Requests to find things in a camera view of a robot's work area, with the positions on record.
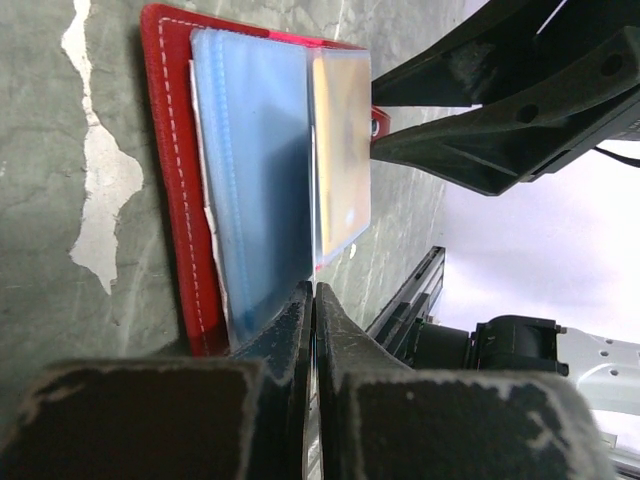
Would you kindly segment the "white VIP card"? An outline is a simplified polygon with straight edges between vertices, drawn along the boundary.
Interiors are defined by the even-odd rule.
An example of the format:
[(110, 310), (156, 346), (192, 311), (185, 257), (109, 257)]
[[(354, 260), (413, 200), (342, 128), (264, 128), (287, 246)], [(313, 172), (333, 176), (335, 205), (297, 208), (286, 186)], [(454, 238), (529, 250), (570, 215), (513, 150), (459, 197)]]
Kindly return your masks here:
[(318, 393), (317, 340), (315, 308), (312, 308), (310, 336), (310, 373), (308, 415), (306, 420), (306, 479), (322, 478), (322, 448), (320, 442), (320, 411)]

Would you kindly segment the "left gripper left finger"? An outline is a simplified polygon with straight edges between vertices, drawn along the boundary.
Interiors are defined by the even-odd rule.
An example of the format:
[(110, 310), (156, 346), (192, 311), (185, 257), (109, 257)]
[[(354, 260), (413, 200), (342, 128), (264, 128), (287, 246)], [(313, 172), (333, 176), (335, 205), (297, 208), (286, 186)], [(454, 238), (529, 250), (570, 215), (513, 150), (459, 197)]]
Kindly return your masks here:
[(227, 357), (78, 360), (32, 385), (5, 479), (301, 479), (313, 290)]

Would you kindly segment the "aluminium mounting rail frame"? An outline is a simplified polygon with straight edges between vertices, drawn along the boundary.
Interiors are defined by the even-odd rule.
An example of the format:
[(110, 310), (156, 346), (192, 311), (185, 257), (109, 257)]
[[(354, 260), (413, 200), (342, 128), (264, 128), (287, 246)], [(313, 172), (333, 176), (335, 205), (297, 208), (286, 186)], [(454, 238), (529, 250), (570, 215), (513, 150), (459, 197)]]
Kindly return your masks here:
[[(595, 413), (639, 416), (639, 347), (543, 318), (502, 315), (473, 331), (439, 325), (445, 251), (431, 249), (368, 328), (387, 353), (414, 370), (524, 371), (567, 380)], [(594, 421), (614, 467), (611, 479), (635, 479), (639, 452)]]

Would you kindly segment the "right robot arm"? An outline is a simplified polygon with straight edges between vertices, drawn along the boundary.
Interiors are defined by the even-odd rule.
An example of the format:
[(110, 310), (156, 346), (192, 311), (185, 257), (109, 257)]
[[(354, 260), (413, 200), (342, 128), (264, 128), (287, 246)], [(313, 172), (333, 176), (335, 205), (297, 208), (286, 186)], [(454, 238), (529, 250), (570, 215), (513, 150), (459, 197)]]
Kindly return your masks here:
[[(566, 167), (606, 140), (639, 137), (635, 1), (490, 1), (374, 80), (377, 107), (460, 114), (374, 141), (376, 160), (485, 196)], [(630, 347), (552, 320), (503, 315), (473, 333), (426, 326), (417, 369), (525, 370), (569, 379), (601, 410), (637, 413)]]

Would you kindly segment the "red card holder wallet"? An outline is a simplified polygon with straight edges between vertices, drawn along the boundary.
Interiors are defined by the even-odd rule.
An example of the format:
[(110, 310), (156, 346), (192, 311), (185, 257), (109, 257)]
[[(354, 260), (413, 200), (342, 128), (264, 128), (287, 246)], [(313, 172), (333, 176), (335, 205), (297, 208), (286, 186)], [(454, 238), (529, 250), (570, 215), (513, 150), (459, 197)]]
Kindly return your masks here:
[(159, 3), (140, 29), (191, 348), (236, 351), (328, 264), (316, 262), (312, 62), (366, 49)]

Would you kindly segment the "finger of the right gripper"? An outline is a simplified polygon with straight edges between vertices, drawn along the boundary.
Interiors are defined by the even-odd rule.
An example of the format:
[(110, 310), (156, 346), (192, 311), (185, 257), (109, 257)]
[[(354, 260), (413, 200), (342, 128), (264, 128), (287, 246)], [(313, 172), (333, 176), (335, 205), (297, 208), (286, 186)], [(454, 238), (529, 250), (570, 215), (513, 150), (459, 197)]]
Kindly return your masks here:
[(639, 30), (627, 26), (524, 91), (375, 141), (371, 156), (498, 196), (566, 166), (638, 117)]
[(395, 107), (491, 104), (638, 24), (636, 1), (489, 1), (427, 50), (374, 80), (372, 99)]

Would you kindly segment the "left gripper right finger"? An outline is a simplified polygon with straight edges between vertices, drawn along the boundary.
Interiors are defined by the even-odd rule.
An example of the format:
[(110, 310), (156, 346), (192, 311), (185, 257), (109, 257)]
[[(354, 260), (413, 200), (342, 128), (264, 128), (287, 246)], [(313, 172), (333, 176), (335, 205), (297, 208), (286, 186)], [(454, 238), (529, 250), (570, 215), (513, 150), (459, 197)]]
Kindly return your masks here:
[(414, 370), (319, 283), (314, 302), (328, 479), (611, 479), (591, 413), (542, 372)]

